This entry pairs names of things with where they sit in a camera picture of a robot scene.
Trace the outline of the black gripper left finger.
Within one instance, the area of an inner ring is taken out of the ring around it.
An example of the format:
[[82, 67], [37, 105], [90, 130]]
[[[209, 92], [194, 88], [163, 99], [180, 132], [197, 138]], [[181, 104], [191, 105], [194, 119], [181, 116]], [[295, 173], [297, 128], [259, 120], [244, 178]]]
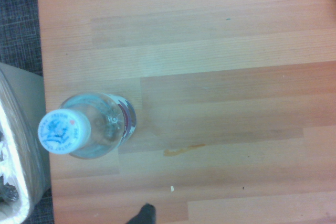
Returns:
[[156, 208], [152, 204], [146, 203], [127, 224], [156, 224]]

